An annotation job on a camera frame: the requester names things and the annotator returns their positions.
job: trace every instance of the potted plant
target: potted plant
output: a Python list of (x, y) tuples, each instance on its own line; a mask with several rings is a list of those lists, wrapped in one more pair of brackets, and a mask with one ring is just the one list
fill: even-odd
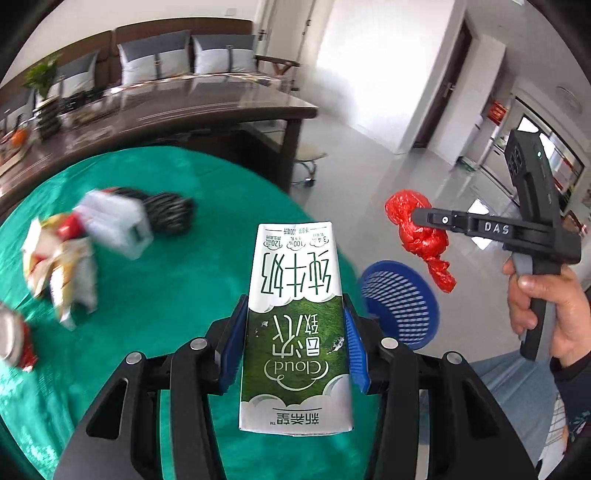
[(33, 65), (25, 75), (25, 87), (35, 89), (42, 101), (37, 105), (35, 114), (42, 139), (52, 136), (60, 129), (57, 117), (60, 105), (58, 96), (48, 98), (49, 90), (57, 76), (57, 56), (53, 55)]

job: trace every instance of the sleeve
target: sleeve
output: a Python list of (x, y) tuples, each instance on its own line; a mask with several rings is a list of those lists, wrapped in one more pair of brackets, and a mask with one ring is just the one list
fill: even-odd
[(591, 437), (591, 352), (567, 368), (553, 358), (550, 369), (564, 402), (570, 439)]

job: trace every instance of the metal screw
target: metal screw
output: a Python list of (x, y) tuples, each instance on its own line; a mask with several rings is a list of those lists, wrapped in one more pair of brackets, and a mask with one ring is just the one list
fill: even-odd
[(207, 340), (205, 338), (196, 338), (191, 341), (191, 350), (203, 350), (207, 346)]
[(464, 361), (462, 356), (457, 352), (449, 352), (446, 355), (446, 358), (447, 358), (448, 362), (450, 362), (451, 364), (454, 364), (454, 365), (459, 365)]
[(388, 350), (394, 350), (398, 346), (398, 340), (392, 337), (382, 338), (382, 346)]
[(127, 357), (125, 357), (125, 361), (129, 365), (135, 365), (142, 359), (142, 354), (139, 352), (130, 353)]

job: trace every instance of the jeans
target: jeans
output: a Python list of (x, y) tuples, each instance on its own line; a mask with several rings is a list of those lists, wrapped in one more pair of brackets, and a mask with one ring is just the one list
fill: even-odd
[[(544, 449), (558, 390), (549, 363), (524, 359), (516, 352), (470, 364), (495, 397), (536, 465)], [(419, 441), (429, 436), (428, 397), (421, 395)]]

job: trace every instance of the gray cushion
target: gray cushion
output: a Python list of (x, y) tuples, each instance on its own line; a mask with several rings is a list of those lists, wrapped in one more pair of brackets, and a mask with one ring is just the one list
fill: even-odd
[(122, 84), (134, 85), (189, 73), (191, 32), (165, 33), (118, 45)]
[(8, 131), (12, 130), (16, 126), (19, 115), (21, 116), (21, 122), (29, 120), (33, 116), (34, 104), (35, 90), (21, 88), (9, 102), (0, 106), (0, 129), (4, 128), (4, 119), (7, 116)]
[(254, 41), (254, 35), (194, 35), (195, 73), (255, 72)]
[[(92, 90), (95, 87), (95, 66), (98, 56), (97, 50), (58, 67), (56, 82), (49, 89), (48, 98), (60, 93), (61, 77), (64, 77), (64, 90), (61, 94), (63, 98)], [(37, 95), (37, 103), (39, 102), (41, 102), (41, 97)]]

